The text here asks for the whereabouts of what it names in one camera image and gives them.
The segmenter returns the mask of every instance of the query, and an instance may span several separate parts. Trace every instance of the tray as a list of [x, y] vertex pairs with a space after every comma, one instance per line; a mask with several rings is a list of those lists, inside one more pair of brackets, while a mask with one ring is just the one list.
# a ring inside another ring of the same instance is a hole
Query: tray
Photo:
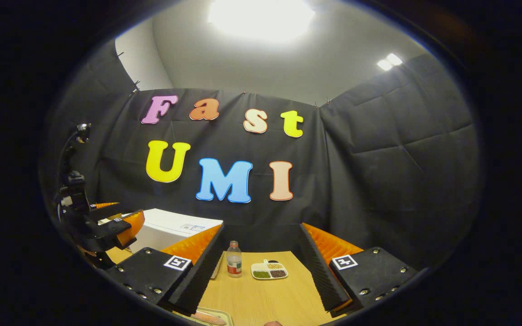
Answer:
[[[224, 324], [224, 326], [234, 326], [234, 324], [232, 323], [231, 316], [228, 313], [226, 313], [226, 312], [222, 312], [220, 310], [215, 310], [215, 309], [203, 308], [203, 307], [197, 307], [197, 310], [200, 311], [200, 312], [203, 312], [203, 313], [211, 314], [213, 316], [219, 316], [222, 320], [224, 320], [224, 322], [226, 322], [226, 324]], [[197, 322], [198, 324], [201, 324], [201, 325], [215, 326], [213, 324], [209, 324], [208, 322], [200, 321], [200, 320], [197, 320], [195, 318], [192, 318], [192, 317], [189, 317], [189, 316], [185, 316], [185, 315], [183, 315], [181, 313], [178, 313], [178, 312], [176, 312], [174, 310], [172, 312], [174, 314], [179, 315], [180, 317], [184, 317], [186, 319], [192, 320], [192, 321]]]
[[[271, 272], [273, 271], [283, 271], [285, 273], [284, 276], [280, 277], [273, 277], [271, 275]], [[254, 272], [267, 272], [269, 274], [269, 277], [257, 277], [255, 276]], [[286, 278], [289, 276], [289, 273], [285, 269], [285, 266], [281, 263], [269, 263], [267, 262], [267, 259], [264, 259], [262, 263], [259, 264], [251, 264], [251, 276], [253, 278], [256, 278], [257, 280], [277, 280], [279, 278]]]

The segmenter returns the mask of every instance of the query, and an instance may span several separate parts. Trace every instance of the divided plate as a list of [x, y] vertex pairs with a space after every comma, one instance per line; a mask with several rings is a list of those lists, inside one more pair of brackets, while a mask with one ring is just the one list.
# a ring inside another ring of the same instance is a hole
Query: divided plate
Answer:
[[[280, 268], [269, 268], [270, 264], [271, 265], [280, 265]], [[283, 271], [285, 273], [285, 275], [284, 276], [280, 276], [280, 277], [273, 277], [271, 275], [271, 271]], [[269, 277], [265, 277], [265, 278], [256, 277], [254, 272], [267, 272], [267, 274], [269, 274]], [[251, 264], [251, 275], [253, 276], [253, 278], [256, 278], [257, 280], [276, 280], [278, 278], [286, 278], [286, 277], [288, 277], [289, 273], [287, 272], [287, 270], [285, 269], [285, 266], [283, 266], [283, 264], [281, 264], [281, 263], [268, 263], [267, 259], [264, 259], [263, 263]]]

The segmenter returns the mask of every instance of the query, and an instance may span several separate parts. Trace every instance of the white wall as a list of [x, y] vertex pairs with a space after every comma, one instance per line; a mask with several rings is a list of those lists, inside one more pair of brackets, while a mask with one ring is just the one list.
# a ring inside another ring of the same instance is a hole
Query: white wall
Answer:
[[119, 59], [132, 81], [140, 81], [141, 91], [173, 87], [154, 42], [152, 18], [116, 38], [116, 53], [122, 52]]

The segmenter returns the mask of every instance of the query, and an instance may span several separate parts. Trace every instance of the bottle label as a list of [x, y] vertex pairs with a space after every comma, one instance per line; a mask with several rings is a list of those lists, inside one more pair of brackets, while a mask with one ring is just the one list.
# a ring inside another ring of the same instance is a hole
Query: bottle label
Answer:
[[241, 262], [227, 262], [229, 274], [241, 274]]

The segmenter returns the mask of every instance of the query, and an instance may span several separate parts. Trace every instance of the foam letter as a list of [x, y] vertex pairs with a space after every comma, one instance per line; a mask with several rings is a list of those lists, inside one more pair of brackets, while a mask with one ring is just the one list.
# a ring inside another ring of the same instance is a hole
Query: foam letter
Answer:
[[213, 186], [219, 200], [223, 200], [228, 189], [231, 188], [231, 194], [227, 197], [230, 202], [251, 201], [251, 197], [247, 193], [247, 183], [253, 164], [247, 161], [236, 161], [225, 176], [216, 159], [202, 158], [198, 163], [203, 167], [203, 179], [201, 180], [201, 191], [197, 192], [197, 199], [213, 200], [215, 198], [211, 193], [211, 186]]
[[303, 117], [297, 115], [297, 111], [288, 111], [281, 114], [281, 117], [285, 119], [283, 122], [283, 130], [287, 136], [299, 138], [303, 134], [303, 131], [298, 130], [297, 123], [303, 122]]
[[269, 195], [272, 200], [290, 200], [294, 194], [290, 192], [290, 169], [292, 163], [275, 161], [269, 163], [273, 170], [273, 192]]
[[190, 145], [187, 143], [174, 143], [174, 159], [172, 167], [169, 171], [162, 171], [160, 169], [160, 161], [162, 159], [162, 152], [168, 147], [167, 142], [162, 140], [153, 140], [149, 142], [149, 157], [146, 159], [146, 173], [158, 182], [172, 182], [180, 177], [183, 171], [184, 155], [187, 150], [190, 150]]
[[248, 109], [245, 112], [245, 121], [243, 126], [245, 130], [254, 132], [255, 134], [262, 134], [267, 131], [267, 113], [257, 109]]
[[158, 116], [163, 116], [168, 111], [170, 104], [175, 104], [179, 101], [179, 97], [176, 95], [170, 96], [154, 96], [153, 103], [150, 106], [148, 113], [141, 123], [145, 125], [153, 125], [158, 122]]
[[195, 109], [190, 111], [191, 120], [213, 120], [219, 117], [219, 101], [215, 99], [204, 99], [194, 104]]

